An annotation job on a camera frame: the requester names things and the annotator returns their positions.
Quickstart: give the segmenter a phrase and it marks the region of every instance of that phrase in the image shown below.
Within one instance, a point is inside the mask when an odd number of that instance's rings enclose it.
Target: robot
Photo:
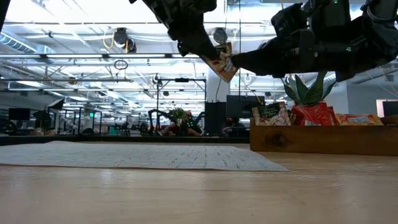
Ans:
[[[218,60],[203,26],[216,0],[143,0],[178,42],[182,56]],[[351,20],[349,0],[308,0],[271,19],[277,37],[258,49],[231,55],[236,67],[282,78],[287,73],[335,71],[338,82],[385,65],[398,56],[398,0],[366,0],[362,16]]]

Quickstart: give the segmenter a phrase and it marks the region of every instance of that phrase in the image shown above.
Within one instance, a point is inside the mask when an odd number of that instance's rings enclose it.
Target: chip bag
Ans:
[[[330,112],[325,102],[313,106],[294,106],[295,125],[300,126],[331,126]]]
[[[338,126],[339,123],[337,121],[336,114],[335,114],[335,111],[334,111],[333,107],[332,106],[328,106],[328,111],[330,113],[331,125],[332,126]]]
[[[383,125],[380,118],[375,114],[370,114],[370,115],[336,114],[336,118],[339,124],[342,126]]]
[[[220,58],[217,60],[210,60],[202,55],[199,56],[222,80],[229,83],[238,71],[238,68],[232,64],[230,59],[232,44],[228,42],[217,45],[216,49],[220,52]]]
[[[291,125],[285,102],[252,108],[254,121],[258,126]]]

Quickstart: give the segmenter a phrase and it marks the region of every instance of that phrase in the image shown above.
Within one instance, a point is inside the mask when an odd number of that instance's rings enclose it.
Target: wooden tray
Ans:
[[[250,149],[257,152],[398,156],[398,128],[394,126],[256,126],[251,119]]]

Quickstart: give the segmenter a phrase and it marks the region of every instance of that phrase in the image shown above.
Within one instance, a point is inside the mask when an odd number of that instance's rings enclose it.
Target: succulent plant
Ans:
[[[285,92],[288,97],[296,102],[297,106],[313,105],[317,104],[329,93],[336,83],[335,80],[325,80],[328,72],[318,72],[317,79],[308,88],[298,75],[295,75],[295,79],[291,76],[282,79],[282,83],[285,87]]]

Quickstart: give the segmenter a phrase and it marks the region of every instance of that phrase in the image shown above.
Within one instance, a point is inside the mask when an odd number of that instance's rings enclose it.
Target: white wall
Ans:
[[[395,93],[391,86],[387,90]],[[398,97],[380,86],[348,85],[348,109],[350,114],[377,114],[376,100],[397,100]]]
[[[335,113],[348,114],[347,83],[339,82],[333,87],[330,94],[325,98],[328,106],[332,106]]]
[[[28,92],[28,96],[19,93],[0,93],[0,108],[30,108],[43,110],[46,106],[57,100],[55,96],[39,95],[36,92]]]

